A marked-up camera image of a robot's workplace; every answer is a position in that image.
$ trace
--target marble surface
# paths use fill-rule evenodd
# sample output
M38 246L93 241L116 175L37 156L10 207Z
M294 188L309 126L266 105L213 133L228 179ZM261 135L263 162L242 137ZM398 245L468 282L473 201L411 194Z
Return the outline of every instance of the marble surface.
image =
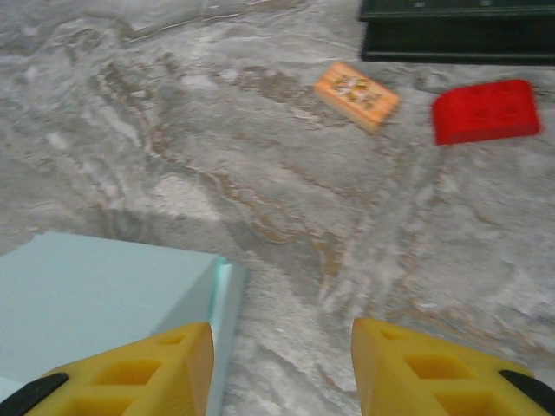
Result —
M356 415L353 318L555 369L555 70L364 63L353 0L0 3L0 254L46 230L252 270L225 415ZM403 103L369 135L311 84ZM438 148L441 92L532 82L545 131ZM163 276L153 276L163 283Z

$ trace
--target marble veining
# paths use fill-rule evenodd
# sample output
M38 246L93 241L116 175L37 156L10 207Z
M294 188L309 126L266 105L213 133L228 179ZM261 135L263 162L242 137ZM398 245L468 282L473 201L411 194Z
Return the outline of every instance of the marble veining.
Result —
M0 254L56 230L248 267L225 415L359 414L362 315L555 370L555 71L359 62L357 8L4 0ZM336 60L402 97L377 134L311 92ZM433 145L438 94L513 77L540 136Z

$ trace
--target light blue foam block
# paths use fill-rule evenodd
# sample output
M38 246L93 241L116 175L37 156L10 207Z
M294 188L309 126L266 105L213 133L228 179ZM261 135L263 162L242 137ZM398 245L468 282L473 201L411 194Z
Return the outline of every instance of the light blue foam block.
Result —
M0 257L0 380L209 321L219 416L246 270L222 256L47 232Z

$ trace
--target red toy brick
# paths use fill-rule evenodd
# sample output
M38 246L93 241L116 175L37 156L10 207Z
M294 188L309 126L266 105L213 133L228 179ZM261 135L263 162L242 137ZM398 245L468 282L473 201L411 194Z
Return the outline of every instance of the red toy brick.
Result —
M432 106L436 145L529 136L541 131L532 86L523 80L452 89Z

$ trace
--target table surface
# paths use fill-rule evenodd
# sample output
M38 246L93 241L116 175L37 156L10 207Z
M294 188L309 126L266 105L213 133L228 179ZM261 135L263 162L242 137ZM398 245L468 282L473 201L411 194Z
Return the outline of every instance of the table surface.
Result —
M359 414L357 316L555 369L553 68L359 62L352 0L175 3L2 2L0 253L56 230L252 270L225 415ZM311 92L338 60L402 97L377 134ZM433 145L438 94L517 77L543 134Z

